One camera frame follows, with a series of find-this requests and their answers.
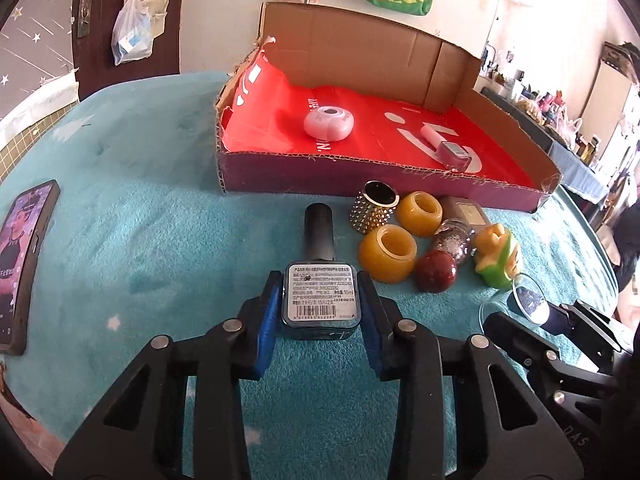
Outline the cardboard box with red liner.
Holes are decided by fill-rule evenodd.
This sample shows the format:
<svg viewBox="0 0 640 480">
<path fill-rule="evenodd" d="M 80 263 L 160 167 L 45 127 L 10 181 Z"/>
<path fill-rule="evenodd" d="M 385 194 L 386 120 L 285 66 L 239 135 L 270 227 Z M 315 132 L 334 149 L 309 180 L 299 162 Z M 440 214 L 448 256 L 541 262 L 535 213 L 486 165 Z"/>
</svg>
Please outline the cardboard box with red liner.
<svg viewBox="0 0 640 480">
<path fill-rule="evenodd" d="M 534 211 L 561 173 L 518 122 L 478 93 L 480 62 L 427 32 L 313 4 L 268 2 L 255 49 L 216 103 L 225 191 L 353 196 L 368 181 L 400 194 L 459 196 Z M 340 142 L 304 131 L 320 106 L 352 113 Z M 472 156 L 446 168 L 420 130 L 430 125 Z"/>
</svg>

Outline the black nail polish bottle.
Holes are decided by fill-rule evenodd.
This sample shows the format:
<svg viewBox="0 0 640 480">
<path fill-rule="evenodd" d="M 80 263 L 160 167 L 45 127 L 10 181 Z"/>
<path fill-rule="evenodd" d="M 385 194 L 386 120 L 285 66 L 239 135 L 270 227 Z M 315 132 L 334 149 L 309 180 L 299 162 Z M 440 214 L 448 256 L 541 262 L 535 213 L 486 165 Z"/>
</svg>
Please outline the black nail polish bottle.
<svg viewBox="0 0 640 480">
<path fill-rule="evenodd" d="M 304 258 L 285 270 L 280 315 L 285 336 L 300 340 L 347 339 L 360 324 L 356 270 L 336 258 L 327 204 L 305 209 Z"/>
</svg>

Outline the studded black gold cup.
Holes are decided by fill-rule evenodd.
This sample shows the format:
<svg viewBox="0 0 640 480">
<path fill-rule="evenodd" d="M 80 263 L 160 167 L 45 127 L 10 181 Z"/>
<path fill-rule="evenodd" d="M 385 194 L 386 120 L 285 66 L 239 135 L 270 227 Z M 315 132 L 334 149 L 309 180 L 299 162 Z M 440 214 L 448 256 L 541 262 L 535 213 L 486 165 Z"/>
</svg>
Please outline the studded black gold cup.
<svg viewBox="0 0 640 480">
<path fill-rule="evenodd" d="M 399 201 L 398 193 L 390 185 L 377 180 L 368 181 L 350 208 L 349 223 L 358 233 L 366 235 L 390 221 Z"/>
</svg>

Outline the teal fluffy blanket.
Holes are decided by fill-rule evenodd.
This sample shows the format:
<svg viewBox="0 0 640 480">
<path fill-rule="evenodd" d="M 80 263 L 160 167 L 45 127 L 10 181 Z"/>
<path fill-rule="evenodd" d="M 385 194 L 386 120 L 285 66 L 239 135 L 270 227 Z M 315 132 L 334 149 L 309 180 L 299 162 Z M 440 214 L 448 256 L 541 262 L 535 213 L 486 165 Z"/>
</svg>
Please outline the teal fluffy blanket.
<svg viewBox="0 0 640 480">
<path fill-rule="evenodd" d="M 200 336 L 303 255 L 303 195 L 224 194 L 214 157 L 223 73 L 111 86 L 77 104 L 2 183 L 61 189 L 40 250 L 11 392 L 68 440 L 155 335 Z M 359 335 L 281 339 L 242 401 L 256 479 L 382 479 L 398 387 Z"/>
</svg>

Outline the pink round Melody case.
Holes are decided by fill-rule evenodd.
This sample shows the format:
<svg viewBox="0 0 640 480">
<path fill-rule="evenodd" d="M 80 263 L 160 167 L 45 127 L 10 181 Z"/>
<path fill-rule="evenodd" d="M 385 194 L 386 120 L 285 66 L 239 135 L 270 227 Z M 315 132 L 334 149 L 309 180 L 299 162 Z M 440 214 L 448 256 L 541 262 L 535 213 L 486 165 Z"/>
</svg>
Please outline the pink round Melody case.
<svg viewBox="0 0 640 480">
<path fill-rule="evenodd" d="M 322 142 L 340 142 L 352 133 L 355 118 L 352 113 L 337 106 L 320 106 L 311 110 L 303 122 L 304 131 Z"/>
</svg>

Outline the clear plastic cup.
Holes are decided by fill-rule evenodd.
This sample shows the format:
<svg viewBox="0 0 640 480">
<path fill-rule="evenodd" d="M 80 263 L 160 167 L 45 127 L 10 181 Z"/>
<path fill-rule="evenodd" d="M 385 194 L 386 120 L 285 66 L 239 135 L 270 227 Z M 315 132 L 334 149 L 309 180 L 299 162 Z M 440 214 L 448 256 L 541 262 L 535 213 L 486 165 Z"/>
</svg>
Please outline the clear plastic cup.
<svg viewBox="0 0 640 480">
<path fill-rule="evenodd" d="M 494 313 L 504 313 L 532 330 L 549 321 L 550 306 L 539 284 L 530 275 L 519 273 L 507 288 L 497 290 L 480 305 L 478 324 L 482 333 L 484 322 Z"/>
</svg>

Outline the amber ring holder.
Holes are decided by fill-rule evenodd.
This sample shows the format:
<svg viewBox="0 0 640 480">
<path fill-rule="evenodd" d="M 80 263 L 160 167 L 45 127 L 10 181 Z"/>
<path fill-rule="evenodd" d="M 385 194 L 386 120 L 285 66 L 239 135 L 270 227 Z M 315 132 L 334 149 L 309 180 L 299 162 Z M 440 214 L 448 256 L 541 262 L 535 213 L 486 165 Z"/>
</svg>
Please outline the amber ring holder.
<svg viewBox="0 0 640 480">
<path fill-rule="evenodd" d="M 418 244 L 401 226 L 386 224 L 369 232 L 358 247 L 360 266 L 372 280 L 385 284 L 405 281 L 418 258 Z"/>
<path fill-rule="evenodd" d="M 399 202 L 396 218 L 412 235 L 429 238 L 442 223 L 442 205 L 427 192 L 412 192 Z"/>
</svg>

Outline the brown square compact case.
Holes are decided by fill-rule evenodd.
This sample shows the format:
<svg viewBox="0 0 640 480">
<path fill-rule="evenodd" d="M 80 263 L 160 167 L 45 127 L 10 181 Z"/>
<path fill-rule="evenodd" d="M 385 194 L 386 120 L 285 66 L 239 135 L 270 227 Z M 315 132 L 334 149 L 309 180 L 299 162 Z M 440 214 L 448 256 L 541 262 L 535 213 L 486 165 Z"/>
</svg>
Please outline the brown square compact case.
<svg viewBox="0 0 640 480">
<path fill-rule="evenodd" d="M 474 231 L 480 231 L 491 225 L 484 209 L 474 200 L 457 196 L 444 196 L 439 201 L 442 205 L 442 218 L 444 220 L 463 220 Z"/>
</svg>

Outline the glitter bottle with red cap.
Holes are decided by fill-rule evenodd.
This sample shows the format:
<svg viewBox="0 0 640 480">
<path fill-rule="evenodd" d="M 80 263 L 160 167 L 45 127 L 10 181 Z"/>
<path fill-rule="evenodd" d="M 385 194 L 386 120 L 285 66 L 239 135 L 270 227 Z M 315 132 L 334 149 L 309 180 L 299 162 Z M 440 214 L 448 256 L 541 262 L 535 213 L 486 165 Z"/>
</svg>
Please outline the glitter bottle with red cap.
<svg viewBox="0 0 640 480">
<path fill-rule="evenodd" d="M 458 267 L 471 255 L 472 226 L 460 219 L 447 219 L 435 231 L 430 248 L 416 263 L 414 277 L 421 292 L 440 294 L 457 279 Z"/>
</svg>

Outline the pink nail polish bottle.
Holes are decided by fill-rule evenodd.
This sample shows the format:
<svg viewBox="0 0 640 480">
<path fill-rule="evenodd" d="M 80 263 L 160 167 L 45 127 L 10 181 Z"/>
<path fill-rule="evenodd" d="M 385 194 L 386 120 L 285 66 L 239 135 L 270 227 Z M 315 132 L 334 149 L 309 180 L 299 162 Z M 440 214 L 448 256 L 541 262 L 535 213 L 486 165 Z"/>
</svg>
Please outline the pink nail polish bottle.
<svg viewBox="0 0 640 480">
<path fill-rule="evenodd" d="M 420 130 L 423 140 L 435 150 L 436 158 L 446 168 L 465 172 L 472 162 L 471 154 L 456 142 L 446 140 L 430 125 L 424 124 Z"/>
</svg>

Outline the dark brown door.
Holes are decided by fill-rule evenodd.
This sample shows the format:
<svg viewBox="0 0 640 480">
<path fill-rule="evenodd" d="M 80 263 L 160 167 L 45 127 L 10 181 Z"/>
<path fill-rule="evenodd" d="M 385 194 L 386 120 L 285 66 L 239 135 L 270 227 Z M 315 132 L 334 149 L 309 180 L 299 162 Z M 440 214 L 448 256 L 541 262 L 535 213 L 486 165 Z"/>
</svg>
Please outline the dark brown door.
<svg viewBox="0 0 640 480">
<path fill-rule="evenodd" d="M 182 0 L 73 0 L 79 99 L 121 82 L 179 73 Z"/>
</svg>

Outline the green avocado toy figure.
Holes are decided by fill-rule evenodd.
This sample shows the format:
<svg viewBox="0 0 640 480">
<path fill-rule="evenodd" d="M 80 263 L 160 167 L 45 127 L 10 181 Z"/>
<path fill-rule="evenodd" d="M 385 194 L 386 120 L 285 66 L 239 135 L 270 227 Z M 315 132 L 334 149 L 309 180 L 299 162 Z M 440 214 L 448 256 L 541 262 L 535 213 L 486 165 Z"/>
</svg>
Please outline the green avocado toy figure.
<svg viewBox="0 0 640 480">
<path fill-rule="evenodd" d="M 486 226 L 473 240 L 475 273 L 495 289 L 511 286 L 522 270 L 520 243 L 502 223 Z"/>
</svg>

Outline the dark side table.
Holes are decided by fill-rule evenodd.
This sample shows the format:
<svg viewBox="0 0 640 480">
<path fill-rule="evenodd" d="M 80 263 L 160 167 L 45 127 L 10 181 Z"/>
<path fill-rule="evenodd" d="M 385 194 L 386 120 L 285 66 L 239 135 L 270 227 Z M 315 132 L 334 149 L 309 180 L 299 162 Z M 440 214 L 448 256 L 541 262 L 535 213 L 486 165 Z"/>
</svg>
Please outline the dark side table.
<svg viewBox="0 0 640 480">
<path fill-rule="evenodd" d="M 606 188 L 596 174 L 589 169 L 573 152 L 550 136 L 548 131 L 533 121 L 514 104 L 499 96 L 488 87 L 480 93 L 511 115 L 529 137 L 551 158 L 560 170 L 564 185 L 574 195 L 593 205 L 599 205 L 608 195 Z"/>
</svg>

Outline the black smartphone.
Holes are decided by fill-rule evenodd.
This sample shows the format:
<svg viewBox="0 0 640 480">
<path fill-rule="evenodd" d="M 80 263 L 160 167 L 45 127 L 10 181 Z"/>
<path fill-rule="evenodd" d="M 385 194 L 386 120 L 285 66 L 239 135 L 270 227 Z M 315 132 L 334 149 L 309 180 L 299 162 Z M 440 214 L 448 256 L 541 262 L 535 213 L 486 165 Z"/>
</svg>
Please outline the black smartphone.
<svg viewBox="0 0 640 480">
<path fill-rule="evenodd" d="M 20 356 L 26 349 L 32 284 L 58 196 L 58 182 L 42 182 L 17 196 L 2 224 L 0 344 L 3 354 Z"/>
</svg>

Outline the hanging plastic bag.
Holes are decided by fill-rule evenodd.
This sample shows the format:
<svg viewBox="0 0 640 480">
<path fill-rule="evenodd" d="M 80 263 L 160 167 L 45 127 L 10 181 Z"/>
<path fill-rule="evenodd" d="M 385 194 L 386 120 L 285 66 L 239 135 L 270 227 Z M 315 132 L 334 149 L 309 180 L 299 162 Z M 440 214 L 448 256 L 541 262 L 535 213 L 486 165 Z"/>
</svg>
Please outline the hanging plastic bag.
<svg viewBox="0 0 640 480">
<path fill-rule="evenodd" d="M 116 66 L 141 61 L 152 54 L 151 18 L 142 0 L 126 0 L 117 15 L 111 42 Z"/>
</svg>

